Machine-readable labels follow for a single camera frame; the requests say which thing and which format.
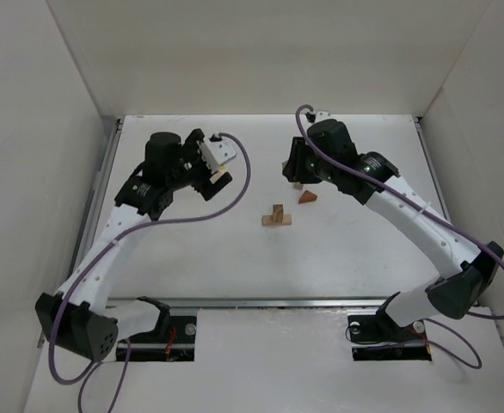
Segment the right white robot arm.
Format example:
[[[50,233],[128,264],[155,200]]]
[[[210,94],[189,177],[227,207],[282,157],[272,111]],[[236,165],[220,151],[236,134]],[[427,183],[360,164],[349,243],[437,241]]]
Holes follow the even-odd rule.
[[[402,342],[413,323],[442,314],[461,319],[493,282],[496,242],[479,248],[428,218],[435,210],[416,195],[398,168],[375,152],[358,153],[346,125],[334,119],[295,137],[282,174],[291,183],[328,182],[392,223],[435,266],[436,276],[391,295],[371,316],[357,316],[357,342]]]

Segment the striped dark wood block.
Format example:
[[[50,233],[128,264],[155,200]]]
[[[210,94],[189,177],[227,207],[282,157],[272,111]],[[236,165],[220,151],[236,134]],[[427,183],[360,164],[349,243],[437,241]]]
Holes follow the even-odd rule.
[[[282,223],[284,217],[284,206],[282,204],[273,204],[273,211],[271,215],[272,222],[275,224]]]

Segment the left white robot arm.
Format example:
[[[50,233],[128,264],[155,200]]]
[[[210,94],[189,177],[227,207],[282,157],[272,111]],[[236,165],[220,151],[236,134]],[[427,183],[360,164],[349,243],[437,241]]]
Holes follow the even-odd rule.
[[[92,362],[106,358],[115,343],[159,328],[163,307],[138,299],[121,312],[107,308],[123,260],[138,243],[138,231],[156,223],[176,191],[190,187],[212,199],[232,177],[224,166],[237,153],[226,137],[207,138],[194,129],[186,139],[170,132],[153,133],[144,160],[114,198],[101,235],[74,273],[53,294],[42,293],[35,310],[46,339]]]

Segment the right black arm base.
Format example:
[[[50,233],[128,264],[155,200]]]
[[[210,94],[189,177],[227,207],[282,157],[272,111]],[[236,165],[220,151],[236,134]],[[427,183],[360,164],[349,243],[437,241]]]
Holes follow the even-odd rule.
[[[376,314],[351,314],[347,316],[345,337],[352,343],[354,361],[432,360],[422,321],[399,327]]]

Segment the red-brown wood triangle block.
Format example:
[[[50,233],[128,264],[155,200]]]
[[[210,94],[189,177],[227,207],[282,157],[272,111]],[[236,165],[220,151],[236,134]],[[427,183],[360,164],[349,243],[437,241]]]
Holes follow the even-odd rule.
[[[310,203],[317,200],[317,195],[309,190],[305,190],[298,199],[299,204]]]

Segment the cream plastic drawer box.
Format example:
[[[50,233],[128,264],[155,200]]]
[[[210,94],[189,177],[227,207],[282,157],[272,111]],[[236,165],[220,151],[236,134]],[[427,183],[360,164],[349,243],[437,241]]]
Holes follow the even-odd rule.
[[[218,181],[225,173],[227,172],[226,168],[224,166],[220,166],[216,172],[211,176],[210,182],[215,183]]]

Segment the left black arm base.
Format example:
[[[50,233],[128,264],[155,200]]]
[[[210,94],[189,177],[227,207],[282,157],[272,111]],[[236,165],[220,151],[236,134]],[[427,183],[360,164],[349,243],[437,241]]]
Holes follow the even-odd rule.
[[[115,359],[124,361],[129,355],[132,362],[193,362],[196,334],[195,315],[171,316],[163,331],[131,336],[130,346],[119,342],[114,352]]]

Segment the long light wood block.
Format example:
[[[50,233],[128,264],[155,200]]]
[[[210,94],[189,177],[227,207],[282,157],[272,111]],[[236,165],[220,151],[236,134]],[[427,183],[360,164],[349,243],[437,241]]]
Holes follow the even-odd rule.
[[[292,224],[292,215],[284,213],[282,216],[263,215],[261,217],[263,226],[286,226]]]

